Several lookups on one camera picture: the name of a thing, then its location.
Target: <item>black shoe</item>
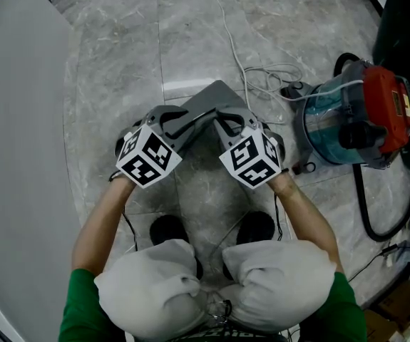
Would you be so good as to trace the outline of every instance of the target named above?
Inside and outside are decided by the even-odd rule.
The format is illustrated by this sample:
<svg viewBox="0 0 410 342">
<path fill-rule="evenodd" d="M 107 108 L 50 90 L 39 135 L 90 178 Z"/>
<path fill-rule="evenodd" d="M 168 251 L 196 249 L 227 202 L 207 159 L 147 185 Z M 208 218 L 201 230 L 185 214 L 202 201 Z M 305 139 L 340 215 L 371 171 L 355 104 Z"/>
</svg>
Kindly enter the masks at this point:
<svg viewBox="0 0 410 342">
<path fill-rule="evenodd" d="M 275 222 L 265 212 L 249 212 L 241 221 L 240 230 L 236 236 L 236 244 L 268 241 L 275 235 Z M 233 280 L 224 264 L 224 275 Z"/>
<path fill-rule="evenodd" d="M 174 215 L 163 215 L 157 218 L 150 226 L 149 236 L 154 246 L 169 239 L 182 239 L 189 243 L 189 237 L 181 219 Z M 197 262 L 197 279 L 201 279 L 203 276 L 203 267 L 197 257 L 195 260 Z"/>
</svg>

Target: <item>forearm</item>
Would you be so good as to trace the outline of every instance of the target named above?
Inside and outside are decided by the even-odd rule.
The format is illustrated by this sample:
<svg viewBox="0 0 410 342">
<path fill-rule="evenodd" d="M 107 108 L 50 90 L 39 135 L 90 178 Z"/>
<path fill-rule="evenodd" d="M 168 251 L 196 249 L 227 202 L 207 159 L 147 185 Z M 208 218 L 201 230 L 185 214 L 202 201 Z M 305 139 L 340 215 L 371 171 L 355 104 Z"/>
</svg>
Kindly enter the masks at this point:
<svg viewBox="0 0 410 342">
<path fill-rule="evenodd" d="M 126 177 L 114 179 L 102 194 L 78 235 L 73 248 L 72 269 L 99 275 L 113 246 L 119 219 L 135 184 Z"/>
<path fill-rule="evenodd" d="M 310 241 L 326 251 L 330 260 L 337 264 L 337 271 L 344 272 L 333 229 L 290 175 L 277 176 L 270 181 L 270 187 L 279 197 L 297 238 Z"/>
</svg>

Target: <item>red vacuum cleaner lid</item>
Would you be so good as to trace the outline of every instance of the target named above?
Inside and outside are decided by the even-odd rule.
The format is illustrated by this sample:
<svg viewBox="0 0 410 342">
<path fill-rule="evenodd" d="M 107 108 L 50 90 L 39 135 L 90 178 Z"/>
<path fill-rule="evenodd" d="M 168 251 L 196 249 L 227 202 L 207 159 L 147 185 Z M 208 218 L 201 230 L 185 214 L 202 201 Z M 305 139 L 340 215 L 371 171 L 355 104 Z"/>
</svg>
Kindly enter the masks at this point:
<svg viewBox="0 0 410 342">
<path fill-rule="evenodd" d="M 410 97 L 406 86 L 394 73 L 381 67 L 371 66 L 364 71 L 364 102 L 369 120 L 387 129 L 381 153 L 390 153 L 405 146 L 409 141 Z"/>
</svg>

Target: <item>marble floor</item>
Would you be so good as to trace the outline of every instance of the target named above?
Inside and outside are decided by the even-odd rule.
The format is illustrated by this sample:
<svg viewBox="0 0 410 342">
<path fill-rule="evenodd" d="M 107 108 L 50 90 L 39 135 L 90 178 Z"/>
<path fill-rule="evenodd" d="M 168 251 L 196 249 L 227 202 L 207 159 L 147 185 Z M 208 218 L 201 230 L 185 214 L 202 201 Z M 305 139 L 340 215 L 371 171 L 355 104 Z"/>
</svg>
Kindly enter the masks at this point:
<svg viewBox="0 0 410 342">
<path fill-rule="evenodd" d="M 243 84 L 215 0 L 52 0 L 75 30 L 67 63 L 64 135 L 68 171 L 80 222 L 86 220 L 115 168 L 113 145 L 119 132 L 151 108 L 184 103 L 221 79 L 243 96 Z M 332 75 L 339 54 L 371 58 L 379 25 L 367 0 L 221 0 L 227 25 L 244 67 L 294 63 L 303 80 L 321 83 Z M 250 92 L 255 113 L 276 120 L 279 104 Z M 286 166 L 298 153 L 290 125 L 274 126 L 287 147 Z M 220 164 L 212 129 L 195 142 L 167 179 L 137 189 L 126 212 L 149 247 L 150 223 L 162 214 L 185 220 L 191 242 L 205 266 L 205 283 L 222 284 L 222 261 L 215 245 L 249 209 L 275 216 L 266 185 L 243 189 Z M 336 232 L 348 276 L 385 246 L 365 234 L 350 166 L 323 167 L 294 177 Z M 374 227 L 390 228 L 410 194 L 410 172 L 400 159 L 387 170 L 364 169 Z M 284 240 L 294 237 L 280 212 Z M 235 241 L 236 230 L 220 249 Z M 121 222 L 108 264 L 133 245 Z M 401 266 L 382 259 L 352 282 L 364 304 L 384 288 Z"/>
</svg>

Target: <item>white wall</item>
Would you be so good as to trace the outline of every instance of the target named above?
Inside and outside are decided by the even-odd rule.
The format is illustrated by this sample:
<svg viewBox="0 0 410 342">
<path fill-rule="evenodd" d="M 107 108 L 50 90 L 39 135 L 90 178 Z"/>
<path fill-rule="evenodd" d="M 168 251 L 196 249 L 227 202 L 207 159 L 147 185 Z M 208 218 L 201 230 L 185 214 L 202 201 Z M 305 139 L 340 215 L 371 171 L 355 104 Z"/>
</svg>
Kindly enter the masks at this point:
<svg viewBox="0 0 410 342">
<path fill-rule="evenodd" d="M 0 314 L 26 341 L 57 341 L 78 234 L 62 120 L 70 33 L 47 0 L 0 0 Z"/>
</svg>

